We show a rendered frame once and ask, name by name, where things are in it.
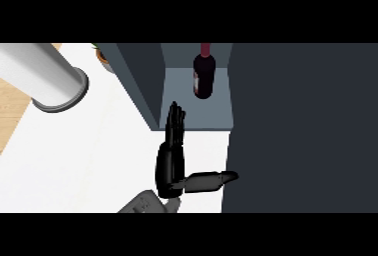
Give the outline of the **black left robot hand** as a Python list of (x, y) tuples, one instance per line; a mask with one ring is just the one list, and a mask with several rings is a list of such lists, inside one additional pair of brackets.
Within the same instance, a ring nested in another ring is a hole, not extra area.
[(155, 166), (155, 185), (158, 196), (164, 199), (177, 198), (183, 193), (214, 192), (239, 178), (235, 171), (199, 172), (184, 176), (184, 116), (186, 112), (173, 102), (165, 122), (165, 140), (158, 149)]

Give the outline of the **dark red wine bottle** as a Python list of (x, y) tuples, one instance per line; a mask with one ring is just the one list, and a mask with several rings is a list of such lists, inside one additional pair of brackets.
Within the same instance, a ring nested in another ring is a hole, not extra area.
[(210, 43), (201, 44), (201, 53), (193, 59), (193, 93), (199, 99), (213, 94), (216, 59), (210, 53)]

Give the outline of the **dark grey open cabinet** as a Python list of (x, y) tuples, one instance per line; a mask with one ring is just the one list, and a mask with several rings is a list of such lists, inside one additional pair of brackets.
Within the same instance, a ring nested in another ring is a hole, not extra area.
[(186, 112), (187, 131), (230, 131), (233, 127), (227, 65), (230, 43), (213, 43), (216, 58), (213, 94), (193, 94), (193, 59), (199, 43), (100, 43), (114, 74), (152, 131), (165, 129), (173, 102)]

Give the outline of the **dark grey cabinet door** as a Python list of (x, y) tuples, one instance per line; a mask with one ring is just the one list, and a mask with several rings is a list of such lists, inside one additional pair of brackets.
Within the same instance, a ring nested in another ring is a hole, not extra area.
[(226, 212), (378, 212), (378, 44), (238, 44)]

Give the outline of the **orange plant pot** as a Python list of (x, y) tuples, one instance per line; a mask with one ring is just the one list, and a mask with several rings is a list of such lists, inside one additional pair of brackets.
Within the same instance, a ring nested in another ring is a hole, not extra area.
[(99, 62), (100, 62), (100, 64), (102, 64), (103, 68), (106, 69), (108, 72), (111, 72), (112, 74), (115, 74), (115, 73), (114, 73), (114, 70), (112, 70), (112, 67), (111, 67), (111, 65), (109, 65), (109, 61), (108, 61), (108, 59), (105, 58), (105, 55), (103, 55), (103, 53), (102, 53), (102, 51), (100, 51), (100, 48), (99, 48), (97, 44), (91, 43), (91, 45), (93, 45), (93, 49), (94, 49), (94, 53), (96, 53), (97, 60), (99, 60)]

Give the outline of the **white cylinder with grey rim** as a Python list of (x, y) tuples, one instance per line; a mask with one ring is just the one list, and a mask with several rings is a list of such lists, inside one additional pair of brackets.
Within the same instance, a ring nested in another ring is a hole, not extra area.
[(89, 90), (89, 77), (50, 43), (0, 43), (0, 78), (47, 113), (72, 108)]

